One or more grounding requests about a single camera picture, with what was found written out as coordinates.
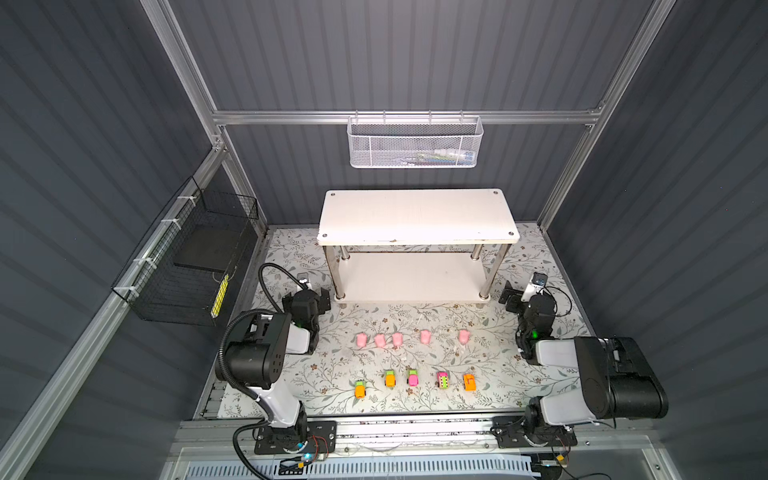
black wire basket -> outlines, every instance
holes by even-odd
[[[142,319],[226,325],[258,241],[253,197],[197,190],[151,252],[126,263],[112,290]],[[133,264],[134,280],[118,285]]]

yellow label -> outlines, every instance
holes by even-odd
[[[210,310],[210,317],[216,318],[219,316],[219,310],[221,310],[221,304],[224,302],[224,294],[227,292],[227,285],[230,283],[230,275],[224,275],[221,284],[219,285],[219,293],[216,294],[216,301],[214,307]]]

lower shelf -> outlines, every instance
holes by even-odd
[[[485,303],[482,262],[469,253],[352,253],[339,261],[342,303]]]

corrugated wall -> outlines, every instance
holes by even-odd
[[[768,2],[677,4],[549,233],[664,384],[685,478],[764,478]]]
[[[220,110],[570,110],[597,105],[650,2],[171,4]]]
[[[210,143],[138,1],[0,3],[0,78],[5,443]],[[126,320],[28,478],[156,475],[211,344]]]
[[[369,188],[500,188],[516,220],[536,220],[581,125],[489,125],[475,168],[362,169],[349,165],[346,128],[227,128],[270,223],[318,223],[326,191]]]
[[[650,0],[171,5],[220,110],[570,110],[598,105]],[[476,168],[439,172],[353,169],[341,127],[229,130],[285,224],[319,222],[331,187],[499,187],[535,220],[582,127],[486,126]]]

red wire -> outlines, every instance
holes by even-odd
[[[317,460],[317,453],[320,451],[320,444],[317,442],[317,437],[312,435],[312,438],[315,440],[315,456],[312,458],[312,461],[314,462]]]
[[[324,437],[319,437],[319,438],[320,438],[320,440],[323,440],[323,442],[326,444],[326,455],[331,453],[331,448],[328,446],[328,441],[325,440]]]

